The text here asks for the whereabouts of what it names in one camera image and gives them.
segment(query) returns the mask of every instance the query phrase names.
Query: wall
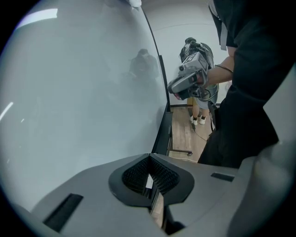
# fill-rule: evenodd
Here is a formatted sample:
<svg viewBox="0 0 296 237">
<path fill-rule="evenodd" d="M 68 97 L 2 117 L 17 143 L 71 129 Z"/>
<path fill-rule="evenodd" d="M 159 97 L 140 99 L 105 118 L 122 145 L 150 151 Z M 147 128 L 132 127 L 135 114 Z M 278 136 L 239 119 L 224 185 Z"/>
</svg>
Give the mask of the wall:
<svg viewBox="0 0 296 237">
<path fill-rule="evenodd" d="M 0 184 L 29 211 L 84 169 L 151 152 L 167 104 L 141 9 L 55 0 L 30 13 L 46 9 L 0 58 Z"/>
<path fill-rule="evenodd" d="M 163 56 L 167 81 L 177 76 L 179 53 L 188 37 L 206 43 L 213 51 L 214 63 L 228 53 L 220 49 L 218 34 L 206 0 L 145 0 L 142 7 L 151 25 L 159 54 Z M 227 83 L 220 84 L 217 103 L 226 96 Z M 184 104 L 170 94 L 172 105 Z"/>
</svg>

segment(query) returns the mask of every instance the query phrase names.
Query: gray surface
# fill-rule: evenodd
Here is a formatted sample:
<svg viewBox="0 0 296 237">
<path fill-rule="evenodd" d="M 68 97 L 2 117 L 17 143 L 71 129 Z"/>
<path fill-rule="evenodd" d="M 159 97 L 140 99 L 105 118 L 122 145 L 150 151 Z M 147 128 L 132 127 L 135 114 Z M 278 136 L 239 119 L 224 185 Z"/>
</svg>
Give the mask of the gray surface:
<svg viewBox="0 0 296 237">
<path fill-rule="evenodd" d="M 84 198 L 62 229 L 62 235 L 166 236 L 147 208 L 126 206 L 109 190 L 110 174 L 140 156 L 124 158 L 80 172 L 42 199 L 32 214 L 44 220 L 69 193 L 75 193 Z"/>
<path fill-rule="evenodd" d="M 177 159 L 173 159 L 163 155 L 157 155 L 164 160 L 177 165 L 190 172 L 194 177 L 194 188 L 184 203 L 175 204 L 170 206 L 174 220 L 180 221 L 186 226 L 195 223 L 203 223 L 206 218 L 213 218 L 210 211 L 212 210 L 216 218 L 212 219 L 213 225 L 218 228 L 218 223 L 224 226 L 225 222 L 230 221 L 226 217 L 232 217 L 233 211 L 238 207 L 238 204 L 243 196 L 243 191 L 247 186 L 248 175 L 252 167 L 252 160 L 245 160 L 241 170 L 234 168 L 216 167 L 203 164 L 192 164 Z M 222 173 L 225 175 L 234 175 L 233 182 L 223 181 L 214 177 L 211 174 L 214 172 Z M 227 213 L 220 212 L 221 207 Z"/>
<path fill-rule="evenodd" d="M 272 220 L 263 229 L 276 224 L 288 233 L 289 216 L 284 213 L 293 210 L 294 205 L 290 202 L 294 201 L 295 154 L 296 140 L 278 142 L 260 152 L 243 200 L 229 226 L 228 237 L 251 236 L 270 218 Z"/>
<path fill-rule="evenodd" d="M 283 83 L 263 106 L 280 141 L 296 139 L 296 64 Z"/>
<path fill-rule="evenodd" d="M 84 169 L 151 152 L 167 102 L 140 8 L 44 0 L 29 13 L 45 9 L 55 18 L 16 29 L 0 58 L 0 114 L 13 103 L 0 121 L 2 185 L 28 211 Z M 137 73 L 140 49 L 150 70 Z"/>
<path fill-rule="evenodd" d="M 158 157 L 189 171 L 195 186 L 184 203 L 170 206 L 173 218 L 187 227 L 175 236 L 220 236 L 226 233 L 247 187 L 253 159 L 239 170 Z M 126 206 L 109 190 L 108 178 L 117 168 L 137 159 L 124 158 L 84 170 L 43 198 L 32 214 L 44 220 L 69 193 L 84 196 L 61 234 L 65 236 L 165 236 L 146 208 Z M 211 177 L 214 172 L 235 175 L 233 182 Z"/>
</svg>

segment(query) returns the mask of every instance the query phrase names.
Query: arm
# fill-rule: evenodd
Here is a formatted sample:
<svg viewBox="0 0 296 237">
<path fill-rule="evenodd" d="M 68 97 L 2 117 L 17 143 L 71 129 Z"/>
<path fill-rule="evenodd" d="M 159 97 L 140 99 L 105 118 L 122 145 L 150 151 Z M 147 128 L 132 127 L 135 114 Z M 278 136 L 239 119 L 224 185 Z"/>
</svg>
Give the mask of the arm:
<svg viewBox="0 0 296 237">
<path fill-rule="evenodd" d="M 227 47 L 229 56 L 220 64 L 231 71 L 234 69 L 234 52 L 236 48 Z M 218 84 L 232 80 L 232 73 L 220 67 L 212 68 L 208 71 L 209 85 Z"/>
</svg>

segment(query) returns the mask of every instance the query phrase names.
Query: gray device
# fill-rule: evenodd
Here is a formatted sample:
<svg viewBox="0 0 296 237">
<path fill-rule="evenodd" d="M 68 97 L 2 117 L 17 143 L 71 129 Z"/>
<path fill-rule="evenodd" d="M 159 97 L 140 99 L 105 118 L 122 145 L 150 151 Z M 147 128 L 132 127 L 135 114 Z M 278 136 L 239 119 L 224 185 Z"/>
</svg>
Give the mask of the gray device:
<svg viewBox="0 0 296 237">
<path fill-rule="evenodd" d="M 209 64 L 200 52 L 189 55 L 179 66 L 178 77 L 168 84 L 168 91 L 179 100 L 195 97 L 198 105 L 208 109 L 208 101 L 217 102 L 219 85 L 207 85 Z"/>
</svg>

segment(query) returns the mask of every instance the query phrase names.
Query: black t-shirt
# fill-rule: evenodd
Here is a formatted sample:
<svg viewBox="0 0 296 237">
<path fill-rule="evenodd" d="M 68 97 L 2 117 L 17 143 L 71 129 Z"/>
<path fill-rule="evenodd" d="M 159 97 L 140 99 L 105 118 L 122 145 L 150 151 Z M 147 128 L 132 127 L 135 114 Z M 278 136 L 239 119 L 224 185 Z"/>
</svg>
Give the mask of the black t-shirt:
<svg viewBox="0 0 296 237">
<path fill-rule="evenodd" d="M 245 157 L 254 156 L 278 140 L 263 105 L 292 67 L 294 56 L 286 49 L 291 39 L 278 16 L 258 1 L 215 0 L 214 4 L 220 18 L 212 14 L 218 35 L 223 22 L 227 46 L 237 47 L 232 86 L 219 109 L 223 139 Z"/>
</svg>

